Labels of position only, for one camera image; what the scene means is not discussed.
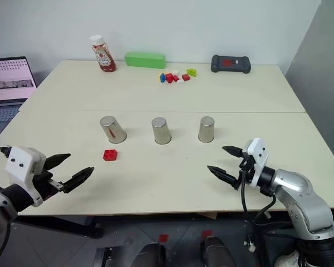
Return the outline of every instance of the laptop screen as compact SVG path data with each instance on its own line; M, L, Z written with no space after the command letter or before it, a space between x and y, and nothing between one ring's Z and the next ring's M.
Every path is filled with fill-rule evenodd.
M0 59L0 101L28 98L35 89L25 57Z

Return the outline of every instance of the person's foot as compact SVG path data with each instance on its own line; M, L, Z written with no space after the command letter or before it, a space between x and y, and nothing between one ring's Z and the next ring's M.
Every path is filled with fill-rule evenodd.
M148 244L141 249L131 267L164 267L166 249L158 243Z
M236 267L227 247L215 236L209 236L201 243L200 252L206 267Z

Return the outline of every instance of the stainless steel cup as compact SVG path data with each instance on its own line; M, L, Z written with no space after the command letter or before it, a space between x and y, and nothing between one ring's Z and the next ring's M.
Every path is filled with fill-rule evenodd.
M121 128L115 117L105 116L101 118L100 125L111 143L118 144L126 139L126 132Z
M200 142L209 143L214 139L214 119L205 116L200 120L198 138Z
M165 145L171 141L172 136L169 132L165 118L157 117L152 120L152 128L154 130L155 141L157 144Z

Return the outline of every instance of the green block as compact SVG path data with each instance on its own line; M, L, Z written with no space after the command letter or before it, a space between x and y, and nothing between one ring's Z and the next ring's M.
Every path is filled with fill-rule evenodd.
M125 55L125 61L128 66L145 68L165 68L166 60L162 54L128 52Z

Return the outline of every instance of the tabletop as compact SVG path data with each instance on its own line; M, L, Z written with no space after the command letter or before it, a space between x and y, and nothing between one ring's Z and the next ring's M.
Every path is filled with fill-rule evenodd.
M159 73L195 68L184 83L160 83ZM96 61L62 61L21 111L111 110L164 112L304 112L276 65L253 65L249 74L210 71L210 64L167 63L166 69L129 67L115 72Z
M109 143L99 125L113 115L127 139ZM172 140L154 141L151 120L165 117ZM215 139L198 140L200 118L215 119ZM54 179L66 181L94 166L91 177L69 194L57 194L23 215L117 215L160 212L240 211L240 192L218 180L207 165L238 175L240 160L222 146L243 147L262 137L269 151L267 166L308 177L320 197L334 207L334 156L306 113L22 111L0 135L0 146L34 147L46 156L71 153L54 168ZM105 162L104 150L116 149L116 161ZM6 159L0 155L0 183L8 185ZM246 202L258 210L270 198L247 186ZM273 209L284 209L276 203Z

